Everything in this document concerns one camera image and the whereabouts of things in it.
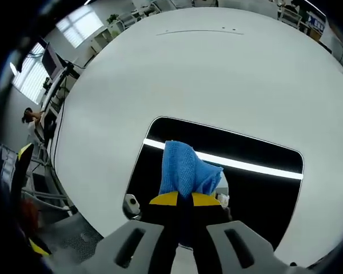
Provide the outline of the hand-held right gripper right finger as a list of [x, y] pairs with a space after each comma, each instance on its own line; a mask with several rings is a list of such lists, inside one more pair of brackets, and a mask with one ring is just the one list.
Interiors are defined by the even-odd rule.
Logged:
[[293, 273], [272, 245], [240, 221], [230, 221], [212, 196], [192, 194], [192, 249], [199, 273]]

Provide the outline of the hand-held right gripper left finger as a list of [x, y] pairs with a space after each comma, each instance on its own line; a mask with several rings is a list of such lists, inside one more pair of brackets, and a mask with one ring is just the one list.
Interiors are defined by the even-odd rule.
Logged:
[[178, 192], [152, 199], [137, 220], [101, 240], [82, 273], [170, 273], [178, 247]]

